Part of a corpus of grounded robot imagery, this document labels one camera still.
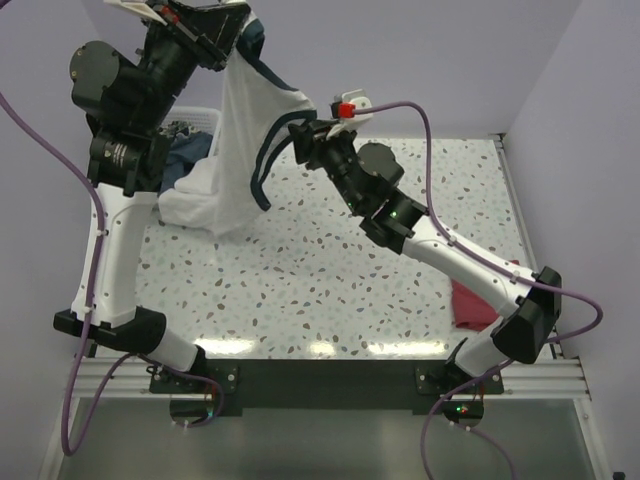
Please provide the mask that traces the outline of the white tank top navy trim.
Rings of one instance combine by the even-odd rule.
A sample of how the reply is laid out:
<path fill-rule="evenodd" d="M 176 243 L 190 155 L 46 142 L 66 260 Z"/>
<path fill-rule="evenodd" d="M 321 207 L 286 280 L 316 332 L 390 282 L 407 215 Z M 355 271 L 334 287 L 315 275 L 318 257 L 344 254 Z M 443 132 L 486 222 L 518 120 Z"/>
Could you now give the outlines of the white tank top navy trim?
<path fill-rule="evenodd" d="M 264 40 L 251 15 L 224 71 L 217 153 L 160 194 L 163 222 L 223 235 L 270 209 L 263 184 L 291 142 L 288 126 L 316 119 L 317 110 L 261 60 Z"/>

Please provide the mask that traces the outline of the red tank top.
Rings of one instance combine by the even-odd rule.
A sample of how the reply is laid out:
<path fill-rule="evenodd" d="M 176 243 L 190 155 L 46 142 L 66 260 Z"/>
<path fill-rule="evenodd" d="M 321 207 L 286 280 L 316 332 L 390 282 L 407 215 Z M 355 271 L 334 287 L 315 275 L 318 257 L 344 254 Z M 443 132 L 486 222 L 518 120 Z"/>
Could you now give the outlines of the red tank top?
<path fill-rule="evenodd" d="M 481 332 L 498 318 L 498 313 L 482 298 L 459 282 L 451 281 L 454 325 L 458 329 Z"/>

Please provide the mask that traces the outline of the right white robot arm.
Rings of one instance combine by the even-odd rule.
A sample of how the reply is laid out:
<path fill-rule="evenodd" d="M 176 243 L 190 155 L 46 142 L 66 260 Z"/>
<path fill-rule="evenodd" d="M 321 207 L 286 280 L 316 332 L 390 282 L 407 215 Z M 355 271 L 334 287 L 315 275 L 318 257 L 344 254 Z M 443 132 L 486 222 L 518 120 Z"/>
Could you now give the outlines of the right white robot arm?
<path fill-rule="evenodd" d="M 431 381 L 466 393 L 505 361 L 534 363 L 560 316 L 560 274 L 549 267 L 534 272 L 465 238 L 456 247 L 452 233 L 435 227 L 431 210 L 399 189 L 404 170 L 392 149 L 381 143 L 355 148 L 355 133 L 330 133 L 336 125 L 321 120 L 290 125 L 297 164 L 326 172 L 376 245 L 439 270 L 498 315 L 481 333 L 462 340 Z"/>

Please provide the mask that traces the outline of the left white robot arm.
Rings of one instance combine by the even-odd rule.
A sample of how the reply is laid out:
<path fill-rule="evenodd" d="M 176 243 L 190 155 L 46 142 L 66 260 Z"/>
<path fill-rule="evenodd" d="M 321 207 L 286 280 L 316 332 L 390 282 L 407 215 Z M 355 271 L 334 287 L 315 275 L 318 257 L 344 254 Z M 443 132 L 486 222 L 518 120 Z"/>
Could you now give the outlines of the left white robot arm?
<path fill-rule="evenodd" d="M 207 380 L 205 353 L 172 332 L 164 314 L 138 305 L 137 263 L 170 150 L 161 125 L 196 69 L 224 69 L 251 10 L 230 1 L 121 8 L 146 26 L 139 61 L 103 41 L 81 46 L 70 61 L 71 98 L 92 133 L 86 177 L 94 200 L 80 286 L 53 325 L 171 368 L 177 386 L 196 392 Z"/>

